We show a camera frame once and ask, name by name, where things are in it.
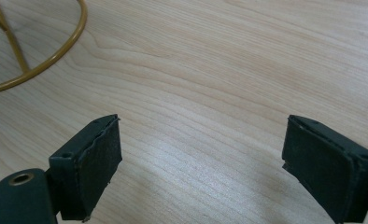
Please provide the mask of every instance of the metal screw hole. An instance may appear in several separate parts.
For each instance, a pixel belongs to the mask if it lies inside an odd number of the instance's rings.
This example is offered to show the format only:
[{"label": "metal screw hole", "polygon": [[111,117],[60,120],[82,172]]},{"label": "metal screw hole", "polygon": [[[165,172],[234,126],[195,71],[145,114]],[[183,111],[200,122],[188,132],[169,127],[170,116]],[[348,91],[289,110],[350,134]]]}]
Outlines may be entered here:
[{"label": "metal screw hole", "polygon": [[17,175],[15,177],[11,178],[9,180],[9,185],[11,185],[11,186],[22,185],[22,184],[25,184],[25,183],[29,182],[34,177],[35,176],[31,173],[29,173],[29,174],[20,174],[20,175]]}]

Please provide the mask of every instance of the gold metal leg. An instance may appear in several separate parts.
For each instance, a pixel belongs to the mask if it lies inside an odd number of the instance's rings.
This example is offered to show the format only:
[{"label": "gold metal leg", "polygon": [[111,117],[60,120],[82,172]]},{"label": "gold metal leg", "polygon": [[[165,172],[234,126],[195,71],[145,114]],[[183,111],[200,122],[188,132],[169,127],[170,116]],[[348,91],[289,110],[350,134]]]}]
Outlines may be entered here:
[{"label": "gold metal leg", "polygon": [[9,44],[11,45],[13,52],[15,53],[16,59],[18,60],[19,65],[21,66],[22,72],[25,73],[29,71],[29,66],[27,65],[27,62],[24,60],[18,41],[16,40],[15,35],[12,34],[6,21],[6,18],[4,17],[3,12],[1,11],[1,8],[0,8],[0,24],[2,25],[2,28],[8,37]]},{"label": "gold metal leg", "polygon": [[52,56],[50,56],[46,61],[41,63],[39,66],[31,70],[28,70],[27,72],[23,72],[23,74],[19,77],[15,77],[9,81],[0,83],[0,91],[4,91],[6,89],[17,86],[29,80],[30,78],[37,76],[38,74],[49,68],[51,65],[56,63],[59,59],[61,59],[66,54],[66,52],[69,51],[71,47],[73,47],[73,45],[78,40],[79,36],[82,34],[82,31],[85,28],[85,23],[88,17],[88,9],[85,5],[84,0],[78,0],[78,3],[81,7],[81,16],[79,18],[76,30],[73,32],[73,34],[71,34],[68,40]]}]

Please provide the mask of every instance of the gold metal ring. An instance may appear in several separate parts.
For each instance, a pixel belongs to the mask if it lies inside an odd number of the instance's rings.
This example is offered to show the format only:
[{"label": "gold metal ring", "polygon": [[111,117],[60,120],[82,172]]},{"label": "gold metal ring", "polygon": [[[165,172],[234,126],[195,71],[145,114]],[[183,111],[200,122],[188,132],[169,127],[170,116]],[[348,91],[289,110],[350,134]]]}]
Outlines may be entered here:
[{"label": "gold metal ring", "polygon": [[46,61],[41,63],[39,66],[29,71],[23,72],[21,76],[18,76],[18,77],[12,78],[9,81],[0,83],[0,91],[4,91],[14,86],[17,86],[29,80],[30,78],[37,76],[38,74],[40,74],[41,72],[49,68],[51,65],[56,63],[59,59],[61,59],[66,54],[66,52],[71,47],[73,47],[74,43],[76,43],[79,36],[82,34],[82,31],[85,28],[85,23],[88,17],[88,9],[85,5],[84,0],[78,0],[78,3],[81,7],[81,16],[79,18],[79,22],[78,22],[76,30],[74,31],[73,34],[71,34],[68,40],[52,56],[50,56]]}]

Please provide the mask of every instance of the wood grain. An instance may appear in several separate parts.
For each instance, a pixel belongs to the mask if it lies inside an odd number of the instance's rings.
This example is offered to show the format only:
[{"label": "wood grain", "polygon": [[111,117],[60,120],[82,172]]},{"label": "wood grain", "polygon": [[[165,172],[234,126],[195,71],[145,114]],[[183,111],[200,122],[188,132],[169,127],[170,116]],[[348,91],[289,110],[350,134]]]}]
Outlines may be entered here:
[{"label": "wood grain", "polygon": [[[32,66],[79,16],[75,1],[0,4]],[[47,169],[88,122],[117,113],[123,162],[90,223],[333,223],[281,150],[289,114],[368,147],[368,1],[87,4],[77,44],[0,92],[0,180]],[[0,33],[0,81],[15,69]]]}]

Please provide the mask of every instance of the table surface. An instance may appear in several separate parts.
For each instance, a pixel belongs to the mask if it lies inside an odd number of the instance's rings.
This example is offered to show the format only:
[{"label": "table surface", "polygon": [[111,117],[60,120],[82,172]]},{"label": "table surface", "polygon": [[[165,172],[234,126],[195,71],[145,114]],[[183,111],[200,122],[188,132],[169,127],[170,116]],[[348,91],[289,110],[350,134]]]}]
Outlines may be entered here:
[{"label": "table surface", "polygon": [[[79,17],[76,1],[0,4],[32,66]],[[118,114],[123,162],[89,223],[333,223],[281,152],[289,114],[368,148],[368,0],[87,5],[76,45],[0,92],[0,180]],[[0,31],[0,81],[18,74]]]}]

